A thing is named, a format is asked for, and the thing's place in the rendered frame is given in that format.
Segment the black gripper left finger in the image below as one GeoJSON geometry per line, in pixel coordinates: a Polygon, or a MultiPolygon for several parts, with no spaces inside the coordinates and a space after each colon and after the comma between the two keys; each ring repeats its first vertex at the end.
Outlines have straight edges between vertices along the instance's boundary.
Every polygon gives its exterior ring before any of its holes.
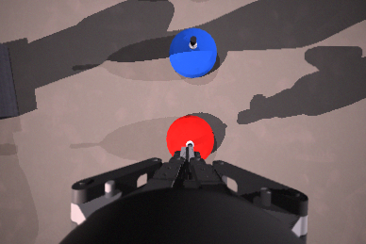
{"type": "Polygon", "coordinates": [[[113,171],[80,180],[72,185],[71,232],[97,209],[118,200],[129,192],[176,187],[178,179],[187,180],[188,147],[181,146],[169,162],[153,157],[113,171]],[[137,187],[147,173],[147,183],[137,187]]]}

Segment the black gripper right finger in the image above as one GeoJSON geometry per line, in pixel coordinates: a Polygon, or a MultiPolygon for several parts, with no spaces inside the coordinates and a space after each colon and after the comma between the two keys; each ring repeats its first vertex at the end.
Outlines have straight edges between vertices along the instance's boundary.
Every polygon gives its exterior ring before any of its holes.
{"type": "Polygon", "coordinates": [[[231,196],[231,191],[236,192],[281,220],[307,243],[308,196],[303,192],[223,160],[206,164],[198,151],[188,147],[187,180],[192,179],[195,179],[197,188],[231,196]],[[227,177],[237,183],[237,192],[227,186],[227,177]]]}

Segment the red dome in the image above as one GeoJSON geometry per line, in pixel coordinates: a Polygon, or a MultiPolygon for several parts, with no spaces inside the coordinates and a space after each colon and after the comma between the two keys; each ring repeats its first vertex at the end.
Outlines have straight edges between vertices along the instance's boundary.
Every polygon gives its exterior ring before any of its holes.
{"type": "Polygon", "coordinates": [[[167,132],[167,147],[172,156],[181,146],[193,147],[205,160],[211,153],[214,136],[206,121],[197,116],[183,116],[172,123],[167,132]]]}

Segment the blue dome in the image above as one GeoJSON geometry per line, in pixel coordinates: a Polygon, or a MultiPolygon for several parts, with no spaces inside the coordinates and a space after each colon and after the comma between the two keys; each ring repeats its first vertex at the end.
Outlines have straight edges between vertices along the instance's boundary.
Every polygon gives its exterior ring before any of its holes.
{"type": "Polygon", "coordinates": [[[195,78],[208,73],[216,61],[214,39],[199,28],[188,28],[178,33],[171,45],[169,57],[179,74],[195,78]]]}

